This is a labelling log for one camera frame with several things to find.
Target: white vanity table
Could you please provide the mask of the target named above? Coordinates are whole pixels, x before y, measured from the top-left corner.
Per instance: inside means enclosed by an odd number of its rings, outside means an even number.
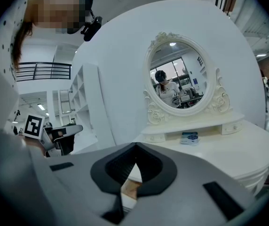
[[[157,96],[150,81],[150,63],[159,46],[182,42],[195,49],[206,68],[206,93],[199,103],[186,109],[172,108]],[[269,133],[245,121],[232,110],[219,69],[194,41],[176,34],[160,33],[151,42],[143,69],[148,101],[148,125],[134,142],[165,147],[200,157],[237,180],[256,195],[269,174]],[[198,132],[198,145],[180,143],[182,132]],[[141,181],[138,167],[129,176]]]

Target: blue and white box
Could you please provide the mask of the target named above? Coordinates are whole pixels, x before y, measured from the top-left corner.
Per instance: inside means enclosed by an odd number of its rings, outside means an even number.
[[[183,132],[181,138],[181,144],[197,145],[198,133],[197,132]]]

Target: ceiling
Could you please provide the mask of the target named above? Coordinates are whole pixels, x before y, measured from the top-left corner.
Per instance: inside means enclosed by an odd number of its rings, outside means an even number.
[[[42,104],[45,110],[41,110],[37,105]],[[58,93],[53,91],[53,104],[55,115],[59,115],[59,106],[58,106]],[[18,109],[21,113],[16,119],[17,122],[23,122],[28,113],[41,115],[48,117],[46,113],[48,112],[47,106],[47,92],[35,92],[30,94],[20,95]]]
[[[161,0],[94,0],[92,10],[96,16],[103,17],[103,24],[105,24],[128,10],[156,1]],[[215,0],[205,1],[215,5]],[[269,56],[269,15],[257,2],[251,11],[250,4],[246,1],[236,0],[233,10],[229,12],[229,17],[246,37],[255,55],[265,53]],[[244,28],[238,25],[240,22],[242,23],[241,20],[245,20]],[[58,50],[61,51],[76,50],[84,42],[80,31],[75,34],[59,34],[52,29],[34,28],[33,36],[27,38],[25,43],[46,44],[44,41],[56,44]]]

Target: ornate mirror frame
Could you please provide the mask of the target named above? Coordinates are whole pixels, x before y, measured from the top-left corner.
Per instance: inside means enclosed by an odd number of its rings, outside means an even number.
[[[204,61],[207,76],[206,92],[202,99],[195,106],[190,108],[177,109],[170,107],[158,97],[151,83],[150,65],[152,58],[157,48],[167,42],[181,42],[189,45],[200,54]],[[160,124],[162,121],[167,121],[167,119],[164,118],[165,113],[177,117],[188,117],[202,111],[221,114],[230,109],[229,97],[221,85],[219,69],[214,66],[214,63],[207,52],[199,44],[188,37],[179,34],[166,34],[165,32],[160,32],[155,40],[151,41],[151,45],[147,50],[143,67],[143,78],[146,87],[146,90],[144,91],[145,99],[149,99],[149,113],[152,113],[155,109],[157,111],[156,114],[153,113],[152,118],[149,117],[149,122],[151,124],[156,125]]]

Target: oval mirror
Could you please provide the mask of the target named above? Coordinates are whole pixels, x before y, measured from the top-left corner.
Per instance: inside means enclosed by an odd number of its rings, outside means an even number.
[[[182,42],[170,41],[156,49],[150,65],[150,79],[161,100],[179,109],[196,105],[207,86],[202,57]]]

